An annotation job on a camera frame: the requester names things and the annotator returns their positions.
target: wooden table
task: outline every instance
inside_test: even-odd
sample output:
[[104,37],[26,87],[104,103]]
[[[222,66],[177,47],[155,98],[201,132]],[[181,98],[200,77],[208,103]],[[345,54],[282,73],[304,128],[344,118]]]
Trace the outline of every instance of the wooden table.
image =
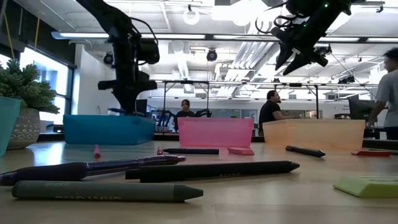
[[[150,142],[140,146],[102,146],[103,160],[153,155],[158,146],[178,142]],[[187,203],[126,203],[89,201],[14,200],[10,187],[0,187],[1,223],[396,223],[398,199],[361,199],[335,190],[343,175],[398,175],[398,157],[358,157],[349,151],[326,151],[324,159],[252,145],[255,156],[189,155],[189,164],[291,160],[301,167],[291,174],[192,180],[181,182],[203,189],[201,198]],[[0,172],[25,166],[94,161],[93,146],[64,142],[34,144],[8,151],[0,158]],[[124,174],[92,177],[92,181],[133,182]]]

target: black shirt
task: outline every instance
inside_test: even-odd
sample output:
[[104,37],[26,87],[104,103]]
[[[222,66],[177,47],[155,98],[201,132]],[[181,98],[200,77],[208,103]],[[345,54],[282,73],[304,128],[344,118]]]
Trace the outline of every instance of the black shirt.
[[280,107],[277,103],[272,102],[271,100],[267,101],[260,110],[260,118],[259,118],[259,131],[262,131],[262,124],[265,122],[276,121],[274,115],[272,114],[275,111],[280,111]]
[[[178,118],[185,118],[185,117],[193,118],[193,117],[195,117],[195,114],[194,114],[194,112],[192,112],[192,111],[188,111],[188,112],[186,112],[186,111],[179,111],[179,112],[176,114],[176,116],[177,116]],[[174,121],[174,128],[175,128],[176,130],[178,130],[178,120],[177,120],[177,121]]]

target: gray t-shirt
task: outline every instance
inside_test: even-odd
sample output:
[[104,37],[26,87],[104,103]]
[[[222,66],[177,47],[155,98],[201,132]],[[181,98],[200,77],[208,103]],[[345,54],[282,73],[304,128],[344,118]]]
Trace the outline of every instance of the gray t-shirt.
[[398,70],[381,78],[376,100],[388,103],[384,127],[398,127]]

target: gray patterned pot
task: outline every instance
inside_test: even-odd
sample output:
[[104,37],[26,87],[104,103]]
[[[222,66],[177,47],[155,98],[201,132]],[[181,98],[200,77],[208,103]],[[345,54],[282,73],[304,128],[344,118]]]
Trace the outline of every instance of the gray patterned pot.
[[7,149],[23,149],[35,144],[39,134],[39,111],[32,108],[23,108],[12,130]]

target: orange plastic bin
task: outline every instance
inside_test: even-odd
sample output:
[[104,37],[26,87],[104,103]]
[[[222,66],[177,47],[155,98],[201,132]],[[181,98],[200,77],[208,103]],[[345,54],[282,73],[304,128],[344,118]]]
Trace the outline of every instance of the orange plastic bin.
[[286,119],[262,124],[266,145],[313,149],[361,149],[365,121]]

